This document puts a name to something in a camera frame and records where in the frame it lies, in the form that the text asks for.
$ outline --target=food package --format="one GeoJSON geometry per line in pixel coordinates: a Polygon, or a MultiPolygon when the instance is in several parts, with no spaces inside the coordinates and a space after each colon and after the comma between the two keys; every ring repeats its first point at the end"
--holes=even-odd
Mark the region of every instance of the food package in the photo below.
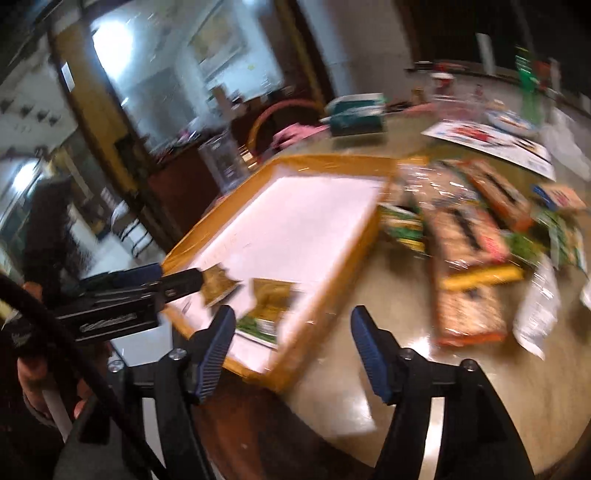
{"type": "Polygon", "coordinates": [[[465,346],[504,340],[507,327],[494,287],[472,285],[467,290],[446,290],[443,286],[447,271],[443,260],[434,255],[431,261],[437,343],[465,346]]]}
{"type": "Polygon", "coordinates": [[[454,206],[426,213],[441,256],[455,269],[500,264],[509,248],[491,216],[476,206],[454,206]]]}
{"type": "Polygon", "coordinates": [[[560,295],[554,269],[548,256],[543,255],[513,324],[517,342],[542,360],[544,339],[556,323],[559,307],[560,295]]]}
{"type": "Polygon", "coordinates": [[[553,212],[578,213],[587,210],[585,202],[568,185],[560,185],[558,183],[535,185],[534,193],[553,212]]]}
{"type": "Polygon", "coordinates": [[[476,192],[451,168],[400,164],[398,170],[421,210],[478,202],[476,192]]]}
{"type": "Polygon", "coordinates": [[[240,282],[228,278],[220,264],[203,270],[203,286],[200,290],[203,306],[207,309],[213,307],[236,290],[238,285],[240,282]]]}
{"type": "Polygon", "coordinates": [[[236,324],[236,332],[265,346],[277,348],[277,331],[293,299],[293,283],[253,278],[256,305],[236,324]]]}
{"type": "Polygon", "coordinates": [[[544,248],[523,233],[504,231],[505,241],[511,250],[513,259],[520,264],[537,268],[544,248]]]}
{"type": "Polygon", "coordinates": [[[548,209],[538,209],[533,217],[548,233],[550,258],[554,268],[574,265],[587,273],[583,234],[574,220],[566,220],[548,209]]]}
{"type": "Polygon", "coordinates": [[[418,214],[389,203],[380,203],[378,209],[382,230],[388,236],[415,252],[424,253],[423,220],[418,214]]]}
{"type": "Polygon", "coordinates": [[[463,162],[457,167],[509,228],[516,232],[524,232],[531,226],[529,200],[485,160],[463,162]]]}
{"type": "Polygon", "coordinates": [[[443,290],[470,290],[476,285],[498,285],[520,281],[524,278],[523,269],[514,263],[491,265],[456,273],[440,279],[439,287],[443,290]]]}

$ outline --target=human hand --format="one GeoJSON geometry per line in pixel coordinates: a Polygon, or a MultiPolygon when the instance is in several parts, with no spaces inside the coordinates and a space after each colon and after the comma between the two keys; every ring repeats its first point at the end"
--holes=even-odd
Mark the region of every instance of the human hand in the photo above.
{"type": "MultiPolygon", "coordinates": [[[[40,285],[27,282],[23,285],[23,289],[41,301],[43,291],[40,285]]],[[[111,353],[110,343],[100,343],[90,347],[90,355],[95,366],[103,374],[106,373],[107,361],[111,353]]],[[[22,392],[31,404],[31,407],[50,419],[51,414],[43,398],[43,390],[55,389],[57,386],[49,371],[47,358],[43,356],[19,357],[17,359],[17,374],[22,392]]],[[[92,390],[83,380],[78,382],[76,392],[81,400],[78,401],[74,408],[74,418],[78,417],[86,400],[92,395],[92,390]]]]}

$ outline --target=plastic bag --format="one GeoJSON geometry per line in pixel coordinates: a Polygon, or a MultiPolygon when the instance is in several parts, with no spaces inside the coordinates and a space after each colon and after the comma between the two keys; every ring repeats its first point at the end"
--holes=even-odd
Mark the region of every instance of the plastic bag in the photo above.
{"type": "Polygon", "coordinates": [[[398,169],[422,210],[478,202],[476,192],[450,168],[400,164],[398,169]]]}
{"type": "Polygon", "coordinates": [[[591,162],[574,141],[569,128],[574,123],[571,117],[554,108],[552,124],[545,124],[541,130],[543,144],[556,160],[576,173],[583,180],[591,179],[591,162]]]}
{"type": "Polygon", "coordinates": [[[544,339],[556,323],[559,307],[560,294],[554,268],[548,256],[543,255],[513,324],[517,342],[542,360],[544,339]]]}

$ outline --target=seed packet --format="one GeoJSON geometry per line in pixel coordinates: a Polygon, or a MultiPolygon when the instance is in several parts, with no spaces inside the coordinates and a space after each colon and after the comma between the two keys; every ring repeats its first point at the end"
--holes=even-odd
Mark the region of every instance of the seed packet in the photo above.
{"type": "Polygon", "coordinates": [[[203,286],[200,294],[203,298],[203,306],[211,308],[225,299],[240,285],[238,280],[229,278],[226,270],[216,264],[203,271],[203,286]]]}
{"type": "Polygon", "coordinates": [[[382,230],[398,243],[424,253],[423,220],[420,215],[389,203],[380,203],[380,224],[382,230]]]}
{"type": "Polygon", "coordinates": [[[565,219],[548,209],[537,209],[534,220],[548,233],[550,259],[554,268],[574,265],[587,273],[587,258],[583,245],[583,234],[576,222],[565,219]]]}
{"type": "Polygon", "coordinates": [[[236,332],[250,340],[277,348],[278,326],[290,308],[293,283],[253,278],[255,307],[236,324],[236,332]]]}
{"type": "Polygon", "coordinates": [[[537,194],[546,207],[558,213],[577,213],[587,209],[587,205],[568,185],[544,183],[534,186],[537,194]]]}

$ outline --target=wooden tray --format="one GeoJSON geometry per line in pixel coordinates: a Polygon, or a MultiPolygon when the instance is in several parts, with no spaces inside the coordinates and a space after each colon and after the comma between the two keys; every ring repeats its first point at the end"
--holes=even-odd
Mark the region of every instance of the wooden tray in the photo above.
{"type": "MultiPolygon", "coordinates": [[[[173,248],[163,262],[164,274],[181,271],[195,256],[235,218],[243,207],[255,197],[273,178],[277,168],[287,167],[298,174],[334,174],[336,176],[384,177],[391,180],[396,161],[389,157],[360,155],[295,155],[277,157],[253,174],[227,198],[209,212],[173,248]]],[[[247,381],[257,382],[282,392],[297,379],[306,360],[326,337],[333,321],[353,284],[359,264],[378,235],[379,216],[376,208],[365,222],[361,234],[351,242],[346,260],[335,269],[325,294],[314,304],[302,327],[288,345],[283,345],[265,373],[247,368],[237,360],[227,357],[224,367],[247,381]]],[[[196,330],[187,318],[173,306],[164,311],[174,327],[186,338],[196,330]]]]}

